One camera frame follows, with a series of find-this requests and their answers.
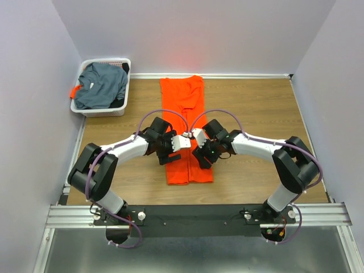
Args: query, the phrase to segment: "wooden floor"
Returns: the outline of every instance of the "wooden floor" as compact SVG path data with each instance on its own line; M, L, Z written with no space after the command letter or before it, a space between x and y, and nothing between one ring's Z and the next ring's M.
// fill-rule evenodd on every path
M206 110L220 108L233 112L249 134L274 139L294 135L309 143L289 80L204 81ZM88 118L80 151L90 142L111 144L129 137L140 119L149 111L160 109L161 104L159 80L131 80L125 115ZM154 117L147 118L142 128ZM226 114L210 113L207 117L208 120L217 118L228 131L238 129ZM218 160L213 172L213 183L167 185L165 167L158 164L156 155L143 156L121 165L111 188L135 205L247 204L263 202L280 183L272 163L252 156L236 155L229 160ZM319 184L310 189L298 202L327 202L323 186ZM85 196L71 188L68 205L84 204L87 204Z

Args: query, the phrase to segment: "orange garment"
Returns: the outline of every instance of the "orange garment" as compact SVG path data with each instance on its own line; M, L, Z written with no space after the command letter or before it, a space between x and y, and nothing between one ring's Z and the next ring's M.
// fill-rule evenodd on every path
M81 87L82 87L82 85L76 85L76 87L75 87L75 88L73 88L73 89L72 89L72 91L71 91L70 98L75 98L76 92L77 92L78 90L80 90L80 89L81 89Z
M205 111L204 82L201 77L162 78L160 86L162 108L182 114L189 126L199 114ZM172 124L178 134L185 131L185 123L177 115L163 112L163 119ZM202 116L195 124L195 128L202 128L206 123L206 116ZM168 184L187 185L191 181L198 183L213 181L212 169L201 169L197 159L192 155L192 151L197 146L195 140L191 141L191 146L189 150L177 152L181 155L181 159L166 164Z

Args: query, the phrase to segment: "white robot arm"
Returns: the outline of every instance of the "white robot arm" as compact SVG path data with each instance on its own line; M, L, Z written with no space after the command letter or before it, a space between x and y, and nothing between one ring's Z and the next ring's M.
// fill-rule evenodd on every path
M216 119L207 123L204 129L193 129L192 133L198 145L192 154L201 168L210 168L223 152L230 155L252 155L275 163L282 183L263 204L266 212L274 217L301 194L319 173L318 167L310 158L299 151L276 144L287 142L309 152L305 144L294 136L284 140L260 138L238 130L228 133ZM267 141L264 143L253 139Z
M180 155L170 156L171 154L191 147L188 138L177 135L175 130L167 132L169 127L172 128L170 123L155 118L150 127L117 143L103 146L88 144L72 168L68 182L85 194L90 164L97 155L107 151L100 158L98 169L93 172L89 181L89 196L92 201L108 211L114 214L121 213L123 208L127 207L127 203L110 189L117 166L137 156L150 155L153 152L157 153L159 163L164 165L180 159Z

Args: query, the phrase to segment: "white wall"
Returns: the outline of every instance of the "white wall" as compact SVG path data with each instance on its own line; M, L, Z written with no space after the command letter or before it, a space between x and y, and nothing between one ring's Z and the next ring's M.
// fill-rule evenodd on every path
M50 0L0 1L0 272L32 272L80 124L81 58Z
M294 73L334 0L53 0L83 59L132 73Z
M328 192L364 257L364 1L338 0L293 77Z

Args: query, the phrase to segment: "white plastic basket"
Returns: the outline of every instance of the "white plastic basket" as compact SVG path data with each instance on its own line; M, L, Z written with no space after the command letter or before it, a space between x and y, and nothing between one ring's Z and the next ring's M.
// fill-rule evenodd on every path
M107 58L107 59L92 59L92 60L86 60L84 61L80 69L78 70L78 76L77 76L77 82L75 86L78 86L80 82L78 81L78 78L80 77L80 74L83 72L85 67L89 65L90 63L103 63L103 64L111 64L111 65L117 65L121 67L123 63L128 63L129 65L129 73L127 74L127 84L125 89L125 100L124 105L119 108L107 108L107 109L78 109L75 105L74 100L71 101L71 110L75 113L81 113L82 115L85 115L88 118L93 117L112 117L112 116L119 116L124 115L125 107L127 105L127 98L129 95L129 83L130 83L130 70L131 70L131 62L129 59L124 58Z

